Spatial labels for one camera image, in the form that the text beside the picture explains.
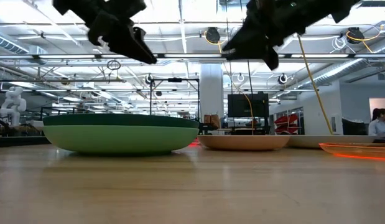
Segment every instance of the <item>yellow cable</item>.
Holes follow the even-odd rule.
[[[379,36],[380,36],[380,34],[381,34],[381,32],[379,32],[377,35],[375,35],[374,37],[371,37],[371,38],[368,38],[368,39],[357,39],[357,38],[354,38],[354,37],[350,37],[348,34],[350,33],[350,31],[348,31],[347,33],[346,33],[346,36],[348,37],[348,38],[350,38],[351,40],[356,40],[356,41],[369,41],[369,40],[373,40],[373,39],[375,39],[375,38],[378,38]]]
[[[367,50],[373,54],[373,51],[369,48],[369,46],[365,43],[365,41],[362,41],[362,43],[364,43]]]
[[[250,115],[252,116],[252,135],[254,135],[254,116],[253,116],[253,108],[252,108],[252,103],[250,102],[249,100],[249,97],[244,94],[238,87],[236,87],[236,85],[234,84],[234,82],[232,81],[232,77],[231,77],[231,83],[234,85],[234,87],[244,95],[244,97],[248,100],[249,102],[249,106],[250,106]]]
[[[302,39],[300,38],[300,35],[297,35],[297,37],[299,38],[299,44],[300,44],[300,48],[301,48],[301,50],[302,50],[302,54],[303,54],[303,58],[304,58],[304,63],[305,63],[305,68],[307,69],[308,76],[309,76],[310,79],[311,79],[311,84],[312,84],[312,86],[314,87],[315,94],[317,95],[318,102],[319,102],[319,105],[320,105],[320,107],[321,107],[323,116],[325,117],[325,121],[327,122],[327,126],[328,126],[328,129],[329,129],[329,133],[330,133],[330,134],[333,134],[332,128],[331,128],[330,123],[329,123],[329,120],[328,120],[328,116],[327,116],[327,114],[326,114],[326,112],[325,112],[325,108],[323,107],[323,104],[322,104],[321,96],[320,96],[319,93],[318,93],[317,86],[316,86],[316,84],[315,84],[315,82],[314,82],[314,79],[312,78],[312,74],[311,74],[310,68],[308,67],[308,62],[307,62],[307,58],[305,57],[305,52],[304,52],[304,48],[303,48]]]
[[[215,43],[212,43],[212,42],[210,42],[207,38],[206,38],[206,33],[207,33],[207,31],[205,31],[204,33],[203,33],[203,36],[205,37],[205,40],[209,43],[209,44],[213,44],[213,45],[221,45],[221,44],[224,44],[227,40],[224,40],[224,41],[222,41],[221,43],[217,43],[217,44],[215,44]]]

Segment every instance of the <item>white plate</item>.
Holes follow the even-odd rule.
[[[339,136],[339,135],[291,135],[287,146],[320,149],[319,143],[372,143],[376,136]]]

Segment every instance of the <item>woman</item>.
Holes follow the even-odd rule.
[[[385,138],[385,109],[374,109],[372,122],[369,123],[370,136]]]

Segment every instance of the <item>white pillar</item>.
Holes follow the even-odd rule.
[[[224,117],[223,69],[221,64],[200,65],[200,121],[205,114]]]

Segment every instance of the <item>green bowl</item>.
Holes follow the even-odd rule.
[[[65,114],[43,119],[44,126],[53,125],[111,125],[199,128],[189,119],[141,114]]]
[[[198,131],[163,126],[44,126],[44,134],[53,145],[86,154],[164,154],[187,147]]]

